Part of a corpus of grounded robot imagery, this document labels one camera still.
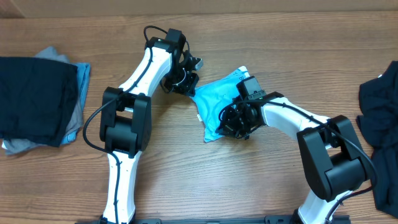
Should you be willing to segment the light blue printed t-shirt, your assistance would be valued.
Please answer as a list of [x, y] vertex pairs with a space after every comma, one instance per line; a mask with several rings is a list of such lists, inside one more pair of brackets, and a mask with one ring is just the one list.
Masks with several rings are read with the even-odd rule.
[[223, 137], [216, 132], [220, 126], [219, 113], [225, 106], [232, 103], [234, 97], [239, 95], [236, 85], [248, 77], [250, 74], [247, 68], [241, 66], [220, 80], [195, 88], [195, 96], [192, 100], [205, 125], [204, 141], [206, 143]]

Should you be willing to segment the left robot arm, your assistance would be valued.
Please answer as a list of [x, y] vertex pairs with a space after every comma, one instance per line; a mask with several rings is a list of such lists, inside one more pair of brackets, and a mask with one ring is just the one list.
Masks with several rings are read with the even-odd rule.
[[144, 57], [130, 78], [103, 93], [99, 137], [109, 161], [108, 199], [100, 223], [133, 223], [137, 165], [152, 132], [151, 97], [166, 93], [193, 97], [201, 58], [193, 57], [182, 31], [146, 39]]

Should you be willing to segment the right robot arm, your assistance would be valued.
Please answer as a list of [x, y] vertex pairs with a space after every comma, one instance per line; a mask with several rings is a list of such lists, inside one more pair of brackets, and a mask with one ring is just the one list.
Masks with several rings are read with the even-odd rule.
[[377, 181], [376, 168], [363, 151], [351, 121], [310, 113], [292, 104], [283, 94], [267, 94], [254, 76], [241, 80], [239, 95], [219, 113], [217, 132], [248, 139], [261, 126], [277, 128], [298, 142], [305, 179], [310, 191], [291, 215], [268, 215], [264, 223], [350, 223], [335, 215], [351, 197], [369, 192], [363, 182]]

